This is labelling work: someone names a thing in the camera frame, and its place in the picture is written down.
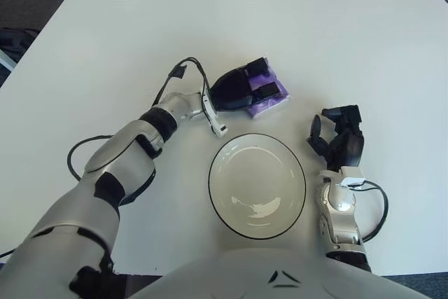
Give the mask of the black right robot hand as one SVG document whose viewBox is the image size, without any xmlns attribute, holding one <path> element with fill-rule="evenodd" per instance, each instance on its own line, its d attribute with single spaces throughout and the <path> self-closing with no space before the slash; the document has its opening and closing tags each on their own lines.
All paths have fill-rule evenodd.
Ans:
<svg viewBox="0 0 448 299">
<path fill-rule="evenodd" d="M 342 167 L 357 167 L 361 161 L 365 138 L 359 127 L 362 122 L 357 105 L 323 109 L 321 115 L 335 124 L 336 137 L 329 143 L 321 137 L 321 119 L 315 115 L 307 143 L 324 158 L 327 170 L 338 172 Z"/>
</svg>

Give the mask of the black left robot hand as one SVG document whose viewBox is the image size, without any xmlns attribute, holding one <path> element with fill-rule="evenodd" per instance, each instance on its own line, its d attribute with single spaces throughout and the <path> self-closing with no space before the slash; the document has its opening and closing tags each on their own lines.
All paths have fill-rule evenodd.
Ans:
<svg viewBox="0 0 448 299">
<path fill-rule="evenodd" d="M 228 71 L 210 89 L 211 103 L 217 111 L 248 109 L 281 94 L 264 57 Z"/>
</svg>

